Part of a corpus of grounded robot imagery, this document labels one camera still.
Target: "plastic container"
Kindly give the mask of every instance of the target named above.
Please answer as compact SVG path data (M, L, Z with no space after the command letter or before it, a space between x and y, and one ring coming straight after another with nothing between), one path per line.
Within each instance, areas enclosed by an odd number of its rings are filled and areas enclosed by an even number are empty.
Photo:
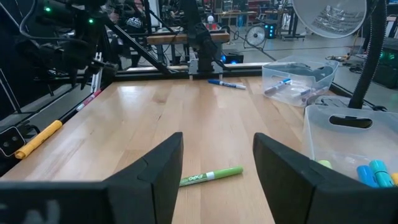
M332 116L367 118L368 128L331 123ZM311 105L305 109L302 153L329 161L333 170L358 180L358 166L382 160L390 174L398 172L398 114Z
M294 106L305 106L309 95L325 93L338 68L338 62L319 58L289 56L262 67L262 89L269 90L290 78L291 85L264 94Z

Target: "teal marker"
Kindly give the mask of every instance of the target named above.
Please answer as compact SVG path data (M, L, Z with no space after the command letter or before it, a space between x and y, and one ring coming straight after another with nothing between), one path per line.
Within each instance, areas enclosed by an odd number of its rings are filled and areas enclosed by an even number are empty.
M215 171L207 172L204 174L193 175L193 176L181 179L180 187L191 185L191 184L197 184L197 183L201 183L204 181L220 179L223 177L229 177L231 175L241 174L242 172L243 172L243 167L237 166L237 167L232 167L232 168L228 168L228 169L215 170Z

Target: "wooden tabletop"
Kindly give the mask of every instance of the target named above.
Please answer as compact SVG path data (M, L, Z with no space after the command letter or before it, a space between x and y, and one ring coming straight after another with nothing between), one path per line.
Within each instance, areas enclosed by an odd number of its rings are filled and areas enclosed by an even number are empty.
M226 43L229 41L229 33L221 33L221 34L210 34L211 39L213 39L216 43ZM187 43L187 35L186 34L177 34L177 35L153 35L147 37L148 44L152 45L160 45L160 44L185 44Z
M217 12L214 13L214 15L232 15L232 16L237 16L237 15L248 15L248 14L257 14L255 11L249 11L249 12Z
M303 109L263 96L261 77L225 80L248 88L206 80L113 83L1 180L103 180L182 131L183 177L238 165L244 172L182 187L173 223L273 223L253 136L300 149Z
M285 9L284 11L282 11L282 10L265 10L265 11L262 11L262 13L268 13L268 14L277 14L277 13L282 14L282 13L289 13L289 12L290 11L287 10L287 9Z

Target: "black cable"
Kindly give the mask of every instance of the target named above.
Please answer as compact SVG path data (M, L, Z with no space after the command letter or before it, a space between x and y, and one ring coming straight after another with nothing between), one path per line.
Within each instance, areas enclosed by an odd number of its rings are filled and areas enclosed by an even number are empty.
M237 30L237 31L234 33L234 39L233 39L233 40L238 40L238 39L239 39L239 35L240 35L240 33L239 33L239 31Z
M369 41L369 53L363 67L362 75L358 80L358 84L350 99L348 107L353 109L361 109L363 100L369 90L373 76L376 74L380 61L381 51L386 39L387 27L387 7L384 0L377 1L375 10L371 16L371 37Z
M27 32L24 31L24 27L26 26L26 22L30 17L33 15L35 8L37 7L37 1L38 0L33 0L32 7L30 8L28 14L25 16L25 18L22 20L21 24L19 25L19 32L24 36L27 37L28 39L31 40L56 40L56 41L72 41L72 42L78 42L80 44L88 45L87 42L83 40L76 40L76 39L69 39L69 38L58 38L58 37L34 37L29 35Z
M180 33L176 33L173 37L173 39L170 41L169 46L167 46L166 50L163 51L163 54L169 49L169 47L172 45L172 43L175 41L175 38L177 37L177 35L179 35Z

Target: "fan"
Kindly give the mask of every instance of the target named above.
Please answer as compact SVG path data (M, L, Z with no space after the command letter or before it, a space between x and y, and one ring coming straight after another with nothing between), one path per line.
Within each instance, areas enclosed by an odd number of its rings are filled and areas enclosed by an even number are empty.
M250 28L243 42L243 47L246 49L245 43L248 43L251 47L263 50L266 44L266 29L263 26Z

